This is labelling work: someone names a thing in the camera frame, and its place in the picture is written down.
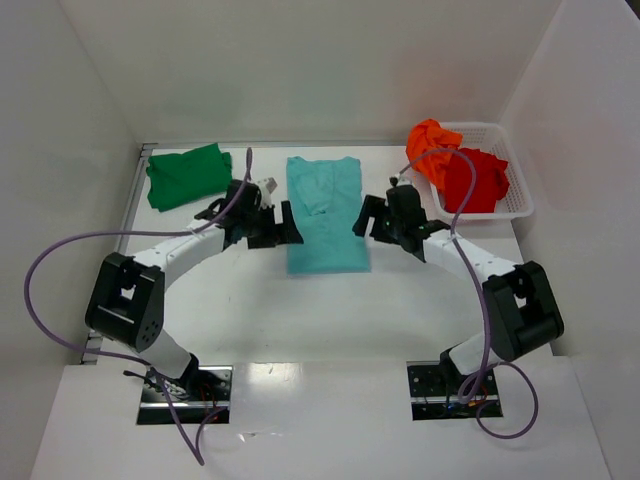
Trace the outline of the teal t shirt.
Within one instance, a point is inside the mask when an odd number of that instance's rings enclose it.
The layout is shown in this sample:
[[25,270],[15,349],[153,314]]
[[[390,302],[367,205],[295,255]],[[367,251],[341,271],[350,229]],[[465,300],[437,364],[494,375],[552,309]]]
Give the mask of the teal t shirt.
[[360,160],[290,157],[286,180],[303,238],[287,249],[287,272],[292,276],[368,272],[366,243],[352,231],[363,202]]

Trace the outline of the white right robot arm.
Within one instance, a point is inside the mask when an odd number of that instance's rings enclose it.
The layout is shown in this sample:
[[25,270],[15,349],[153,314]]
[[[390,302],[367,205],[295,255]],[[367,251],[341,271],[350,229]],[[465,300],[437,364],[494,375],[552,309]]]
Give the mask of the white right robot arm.
[[470,376],[480,370],[483,360],[489,366],[517,360],[564,333],[564,321],[540,264],[497,257],[445,222],[429,220],[410,184],[390,188],[384,198],[366,196],[353,232],[398,245],[421,262],[479,287],[483,331],[441,355],[440,363],[454,375]]

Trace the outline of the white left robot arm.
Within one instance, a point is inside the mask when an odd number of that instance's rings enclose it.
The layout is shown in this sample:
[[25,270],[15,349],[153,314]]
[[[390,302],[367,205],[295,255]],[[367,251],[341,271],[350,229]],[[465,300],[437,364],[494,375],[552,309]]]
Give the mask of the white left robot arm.
[[85,314],[86,325],[127,346],[155,371],[182,390],[207,380],[197,357],[164,329],[165,293],[181,276],[241,240],[250,249],[301,244],[291,204],[281,203],[275,220],[273,178],[255,183],[233,180],[226,196],[194,216],[183,235],[175,235],[133,256],[108,255],[102,262]]

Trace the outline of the green folded t shirt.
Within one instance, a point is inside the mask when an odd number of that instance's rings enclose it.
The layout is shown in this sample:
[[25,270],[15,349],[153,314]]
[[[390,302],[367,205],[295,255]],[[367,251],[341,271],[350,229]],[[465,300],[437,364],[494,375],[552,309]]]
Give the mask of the green folded t shirt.
[[232,180],[232,157],[217,143],[185,153],[153,155],[146,174],[150,206],[166,212],[191,202],[224,193]]

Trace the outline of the orange t shirt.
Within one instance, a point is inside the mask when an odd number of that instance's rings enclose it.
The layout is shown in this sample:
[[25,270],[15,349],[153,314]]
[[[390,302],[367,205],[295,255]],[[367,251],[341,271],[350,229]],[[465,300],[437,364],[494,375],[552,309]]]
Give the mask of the orange t shirt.
[[451,150],[458,149],[462,141],[461,133],[443,128],[434,119],[427,119],[411,129],[405,152],[412,168],[442,191],[446,170],[453,156]]

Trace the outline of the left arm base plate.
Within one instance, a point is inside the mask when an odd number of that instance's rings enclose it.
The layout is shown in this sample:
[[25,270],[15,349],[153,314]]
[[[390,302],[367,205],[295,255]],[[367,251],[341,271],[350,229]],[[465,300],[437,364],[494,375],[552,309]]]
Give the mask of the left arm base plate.
[[[231,366],[202,366],[204,383],[191,393],[172,384],[166,386],[178,419],[187,425],[200,424],[207,416],[212,424],[228,424],[231,411]],[[173,424],[169,404],[156,379],[146,374],[143,380],[136,424],[140,426]]]

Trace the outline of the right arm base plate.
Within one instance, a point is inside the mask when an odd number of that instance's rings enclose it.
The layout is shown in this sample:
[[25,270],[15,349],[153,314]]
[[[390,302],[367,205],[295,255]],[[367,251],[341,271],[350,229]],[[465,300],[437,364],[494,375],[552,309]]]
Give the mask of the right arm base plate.
[[409,362],[406,366],[413,421],[502,417],[495,375],[490,370],[474,398],[463,404],[457,397],[458,387],[448,386],[435,362]]

